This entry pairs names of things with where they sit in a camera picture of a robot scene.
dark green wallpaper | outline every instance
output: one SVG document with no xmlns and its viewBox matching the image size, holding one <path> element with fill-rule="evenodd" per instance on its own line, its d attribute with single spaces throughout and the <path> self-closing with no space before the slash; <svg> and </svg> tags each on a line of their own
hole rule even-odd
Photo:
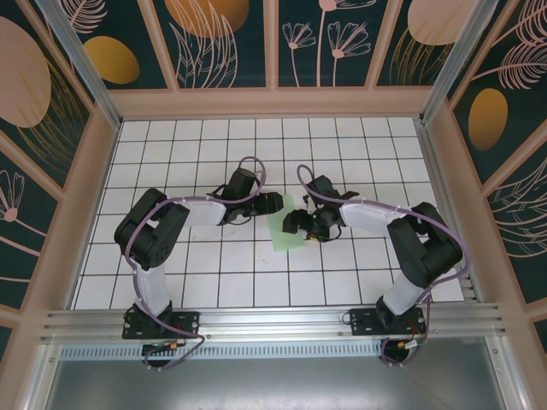
<svg viewBox="0 0 547 410">
<path fill-rule="evenodd" d="M 2 37 L 0 131 L 64 186 L 89 112 L 15 2 L 0 3 Z"/>
<path fill-rule="evenodd" d="M 167 87 L 137 0 L 61 0 L 60 5 L 109 90 Z"/>
<path fill-rule="evenodd" d="M 385 5 L 360 0 L 330 10 L 328 2 L 280 0 L 279 86 L 318 86 L 318 62 L 321 86 L 363 86 Z"/>
<path fill-rule="evenodd" d="M 544 352 L 547 354 L 547 319 L 539 320 L 534 323 L 539 340 L 544 347 Z"/>
<path fill-rule="evenodd" d="M 469 56 L 466 63 L 463 65 L 462 69 L 460 70 L 460 73 L 456 77 L 456 80 L 454 81 L 454 84 L 450 87 L 450 90 L 448 91 L 448 98 L 449 100 L 452 98 L 454 93 L 456 92 L 458 86 L 462 82 L 463 76 L 468 72 L 469 66 L 473 62 L 474 58 L 477 56 L 477 53 L 479 52 L 480 48 L 482 47 L 482 44 L 485 42 L 486 37 L 490 33 L 490 30 L 492 29 L 492 26 L 496 24 L 497 17 L 499 17 L 499 14 L 502 12 L 503 8 L 507 4 L 507 0 L 498 0 L 496 9 L 494 10 L 494 14 L 488 21 L 488 24 L 486 25 L 486 29 L 482 32 L 482 35 L 479 38 L 479 41 L 475 45 L 473 52 Z"/>
<path fill-rule="evenodd" d="M 547 297 L 547 143 L 488 202 L 526 303 Z"/>
<path fill-rule="evenodd" d="M 9 337 L 11 336 L 11 329 L 8 327 L 0 326 L 0 363 L 2 363 L 3 352 L 8 347 Z"/>
<path fill-rule="evenodd" d="M 210 4 L 154 0 L 179 87 L 265 87 L 262 0 Z"/>
<path fill-rule="evenodd" d="M 545 10 L 541 0 L 517 6 L 454 110 L 483 183 L 547 118 Z"/>
<path fill-rule="evenodd" d="M 377 85 L 432 85 L 472 7 L 469 0 L 403 0 Z"/>
<path fill-rule="evenodd" d="M 20 308 L 57 201 L 0 153 L 0 304 Z"/>
</svg>

metal frame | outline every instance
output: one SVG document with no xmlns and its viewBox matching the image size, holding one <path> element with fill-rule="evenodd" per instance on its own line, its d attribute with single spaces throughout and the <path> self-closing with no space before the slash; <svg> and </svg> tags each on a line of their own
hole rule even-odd
<svg viewBox="0 0 547 410">
<path fill-rule="evenodd" d="M 415 121 L 418 122 L 416 129 L 428 171 L 432 176 L 439 209 L 448 225 L 460 231 L 432 139 L 427 127 L 417 119 Z M 506 339 L 505 330 L 497 304 L 474 301 L 476 297 L 473 289 L 477 292 L 478 299 L 482 300 L 474 272 L 471 272 L 470 277 L 462 278 L 461 285 L 467 302 L 440 302 L 431 305 L 429 337 L 485 337 L 507 408 L 527 410 L 530 407 L 526 405 L 529 402 L 526 391 L 523 383 L 519 382 L 520 376 L 515 363 L 510 359 L 510 348 L 503 342 Z M 310 354 L 313 357 L 325 357 L 326 354 L 378 354 L 379 340 L 385 336 L 353 337 L 350 327 L 344 325 L 342 320 L 351 308 L 355 306 L 200 309 L 200 333 L 207 337 L 202 349 L 203 352 L 211 352 L 212 357 L 209 357 L 209 353 L 201 353 L 196 354 L 194 359 L 256 357 L 253 356 L 252 349 L 257 346 L 265 349 L 279 349 L 281 346 L 289 349 L 290 357 L 306 357 L 306 354 L 308 357 Z M 78 355 L 78 360 L 139 360 L 140 347 L 151 341 L 142 341 L 139 344 L 123 340 L 123 313 L 123 310 L 50 312 L 39 333 L 43 344 L 40 346 L 42 353 L 37 359 L 34 377 L 26 392 L 25 408 L 42 410 L 45 407 L 56 365 L 59 361 L 70 360 L 71 354 Z M 321 347 L 332 349 L 320 351 Z M 177 355 L 182 353 L 183 350 L 179 349 Z"/>
<path fill-rule="evenodd" d="M 465 27 L 462 29 L 462 34 L 454 43 L 454 47 L 444 62 L 421 110 L 421 118 L 425 124 L 431 123 L 448 95 L 450 87 L 456 81 L 471 53 L 473 53 L 484 28 L 496 10 L 497 2 L 498 0 L 479 0 L 476 2 Z"/>
<path fill-rule="evenodd" d="M 354 307 L 201 309 L 199 331 L 208 341 L 222 343 L 355 340 L 350 327 L 342 321 Z M 41 331 L 42 341 L 63 345 L 134 343 L 121 338 L 123 313 L 123 310 L 50 312 Z M 430 329 L 431 337 L 491 337 L 505 332 L 496 304 L 474 302 L 433 303 Z"/>
<path fill-rule="evenodd" d="M 62 48 L 70 57 L 76 70 L 78 70 L 89 92 L 95 97 L 97 104 L 103 110 L 110 125 L 113 128 L 118 128 L 120 126 L 120 116 L 114 102 L 110 98 L 109 91 L 85 52 L 84 46 L 79 41 L 76 32 L 70 26 L 67 16 L 61 8 L 61 4 L 59 2 L 52 2 L 51 0 L 36 0 L 36 4 L 50 25 L 51 30 L 56 35 L 57 40 L 61 43 Z"/>
</svg>

black grid line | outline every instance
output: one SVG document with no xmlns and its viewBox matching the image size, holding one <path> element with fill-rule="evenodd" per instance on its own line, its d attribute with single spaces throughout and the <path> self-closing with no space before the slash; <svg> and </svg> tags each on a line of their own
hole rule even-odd
<svg viewBox="0 0 547 410">
<path fill-rule="evenodd" d="M 150 122 L 148 123 L 148 128 L 146 129 L 146 138 L 144 139 L 144 146 L 146 146 L 146 141 L 148 140 L 148 132 L 150 131 Z M 143 149 L 143 154 L 141 156 L 141 161 L 144 159 L 144 149 Z M 137 174 L 137 179 L 135 180 L 135 190 L 133 191 L 133 198 L 132 198 L 132 202 L 131 204 L 133 204 L 133 202 L 135 201 L 135 195 L 137 195 L 137 185 L 138 185 L 138 176 L 140 174 L 140 168 L 141 166 L 138 167 L 138 174 Z M 120 258 L 118 260 L 118 267 L 116 269 L 116 276 L 115 276 L 115 279 L 114 279 L 114 286 L 112 287 L 112 295 L 110 297 L 110 304 L 109 304 L 109 308 L 112 308 L 112 301 L 114 300 L 114 293 L 116 291 L 116 284 L 118 283 L 118 273 L 120 271 L 120 265 L 121 265 L 121 260 L 122 258 Z"/>
<path fill-rule="evenodd" d="M 309 146 L 310 146 L 310 149 L 311 149 L 311 170 L 312 172 L 314 173 L 315 175 L 315 167 L 314 167 L 314 151 L 313 151 L 313 148 L 312 148 L 312 143 L 311 143 L 311 125 L 309 123 L 309 119 L 308 119 L 308 128 L 309 128 Z M 319 243 L 319 256 L 321 258 L 321 277 L 323 278 L 323 298 L 325 300 L 325 306 L 326 306 L 326 281 L 325 281 L 325 264 L 323 262 L 323 244 L 322 243 Z"/>
<path fill-rule="evenodd" d="M 227 128 L 227 135 L 226 135 L 226 166 L 224 167 L 224 182 L 225 183 L 226 183 L 226 179 L 228 178 L 227 172 L 228 172 L 228 150 L 229 150 L 229 148 L 230 148 L 230 120 L 228 120 L 228 128 Z M 218 308 L 221 305 L 222 236 L 223 236 L 222 234 L 223 234 L 223 232 L 224 232 L 224 226 L 222 226 L 222 228 L 221 228 L 221 251 L 219 252 L 219 283 L 218 283 L 219 289 L 218 289 L 218 292 L 216 294 L 216 306 Z"/>
<path fill-rule="evenodd" d="M 199 158 L 199 153 L 202 148 L 202 139 L 201 139 L 202 133 L 203 133 L 203 121 L 201 123 L 201 129 L 199 130 L 199 145 L 197 146 L 197 158 Z M 196 195 L 196 185 L 197 185 L 197 167 L 196 167 L 196 176 L 194 177 L 194 191 L 193 191 L 194 196 Z M 186 247 L 185 273 L 188 270 L 188 254 L 190 254 L 190 239 L 191 239 L 191 228 L 188 231 L 188 245 Z M 182 297 L 180 298 L 181 307 L 184 306 L 184 302 L 185 302 L 185 290 L 186 290 L 186 274 L 182 284 Z"/>
<path fill-rule="evenodd" d="M 364 136 L 365 130 L 362 126 L 362 120 L 359 120 L 359 122 L 361 123 L 362 135 Z M 336 125 L 336 121 L 334 121 L 334 129 L 336 130 L 336 135 L 337 135 L 336 140 L 338 143 L 338 153 L 340 155 L 340 166 L 342 167 L 342 180 L 344 181 L 344 189 L 347 191 L 346 183 L 345 183 L 344 162 L 342 161 L 342 149 L 340 148 L 340 138 L 338 137 L 338 126 Z M 357 265 L 356 241 L 353 238 L 353 231 L 351 229 L 350 229 L 350 235 L 351 235 L 351 246 L 353 248 L 353 260 L 355 261 L 355 264 L 356 264 L 357 286 L 359 287 L 359 300 L 361 301 L 361 304 L 362 304 L 361 280 L 359 279 L 359 270 L 358 270 L 359 266 Z"/>
<path fill-rule="evenodd" d="M 387 121 L 387 126 L 390 129 L 391 143 L 393 144 L 393 149 L 395 150 L 395 157 L 397 158 L 397 166 L 399 167 L 399 174 L 401 175 L 401 181 L 403 181 L 404 195 L 407 198 L 407 204 L 411 207 L 412 204 L 410 203 L 409 193 L 407 192 L 407 185 L 404 183 L 403 170 L 401 169 L 401 162 L 399 162 L 399 155 L 397 153 L 397 147 L 395 146 L 395 141 L 393 140 L 393 134 L 391 133 L 390 121 Z"/>
</svg>

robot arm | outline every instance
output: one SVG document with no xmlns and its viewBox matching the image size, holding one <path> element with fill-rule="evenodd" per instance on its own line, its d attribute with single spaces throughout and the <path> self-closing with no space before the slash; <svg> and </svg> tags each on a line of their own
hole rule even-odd
<svg viewBox="0 0 547 410">
<path fill-rule="evenodd" d="M 344 200 L 358 195 L 346 192 L 341 196 L 325 176 L 312 180 L 308 187 L 333 199 Z M 329 237 L 332 226 L 348 226 L 388 237 L 393 242 L 403 274 L 376 303 L 377 319 L 387 330 L 391 329 L 396 317 L 402 316 L 419 302 L 420 296 L 435 279 L 462 259 L 462 249 L 456 241 L 424 220 L 370 204 L 341 204 L 313 195 L 310 197 L 316 210 L 312 214 L 305 210 L 288 214 L 284 220 L 285 232 L 297 233 L 300 228 L 307 232 L 308 239 L 329 242 L 332 240 Z M 423 202 L 412 210 L 445 226 L 430 203 Z"/>
<path fill-rule="evenodd" d="M 168 315 L 172 311 L 165 282 L 165 262 L 173 252 L 183 227 L 221 226 L 231 223 L 239 215 L 253 217 L 273 214 L 283 208 L 283 197 L 276 192 L 261 193 L 238 204 L 225 205 L 215 200 L 233 201 L 246 198 L 255 182 L 256 175 L 240 167 L 228 184 L 209 194 L 214 199 L 169 203 L 151 218 L 152 222 L 157 223 L 156 226 L 144 225 L 131 247 L 131 257 L 137 266 L 136 276 L 142 299 L 150 311 L 162 321 L 168 322 Z M 120 245 L 123 255 L 138 224 L 157 204 L 166 199 L 167 196 L 159 190 L 147 190 L 120 223 L 115 231 L 115 241 Z M 159 326 L 146 320 L 142 301 L 136 300 L 135 304 L 138 314 L 148 322 L 147 325 L 162 333 Z"/>
</svg>

flower drawing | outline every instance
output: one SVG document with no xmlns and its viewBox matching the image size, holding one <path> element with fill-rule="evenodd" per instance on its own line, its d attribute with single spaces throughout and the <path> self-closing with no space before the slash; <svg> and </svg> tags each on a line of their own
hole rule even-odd
<svg viewBox="0 0 547 410">
<path fill-rule="evenodd" d="M 321 23 L 319 25 L 319 42 L 317 45 L 317 86 L 321 87 L 321 44 L 323 39 L 323 27 L 325 25 L 325 15 L 334 10 L 350 10 L 350 9 L 362 9 L 364 7 L 373 6 L 376 4 L 376 0 L 319 0 L 319 7 L 321 7 Z"/>
<path fill-rule="evenodd" d="M 2 223 L 13 223 L 19 224 L 29 231 L 37 233 L 38 235 L 45 237 L 45 233 L 35 229 L 25 222 L 19 220 L 19 206 L 21 205 L 21 199 L 23 197 L 23 190 L 25 189 L 25 178 L 18 173 L 14 173 L 13 178 L 9 177 L 9 174 L 6 170 L 0 171 L 0 230 L 2 228 Z M 0 236 L 0 242 L 6 243 L 13 248 L 27 252 L 30 255 L 39 256 L 40 253 L 34 249 L 30 249 L 20 243 L 16 243 L 7 239 L 6 237 Z M 19 279 L 10 279 L 2 278 L 3 280 L 12 280 L 20 281 Z"/>
<path fill-rule="evenodd" d="M 294 80 L 297 82 L 297 87 L 299 87 L 300 83 L 298 82 L 297 65 L 294 61 L 294 50 L 315 45 L 315 37 L 312 37 L 313 32 L 309 28 L 309 23 L 297 23 L 294 27 L 292 27 L 291 23 L 286 23 L 283 25 L 283 35 L 291 49 L 292 71 L 294 73 Z"/>
<path fill-rule="evenodd" d="M 328 25 L 328 41 L 331 45 L 334 57 L 334 69 L 332 70 L 332 86 L 336 86 L 336 67 L 338 60 L 345 57 L 361 56 L 370 52 L 366 23 L 361 25 L 348 23 L 344 30 L 340 31 L 340 22 Z"/>
<path fill-rule="evenodd" d="M 14 174 L 12 181 L 6 170 L 0 172 L 0 220 L 6 222 L 17 220 L 24 188 L 25 179 L 18 173 Z"/>
<path fill-rule="evenodd" d="M 349 1 L 349 0 L 319 0 L 319 6 L 323 11 L 334 11 L 336 9 L 362 9 L 372 6 L 376 0 L 367 1 Z"/>
</svg>

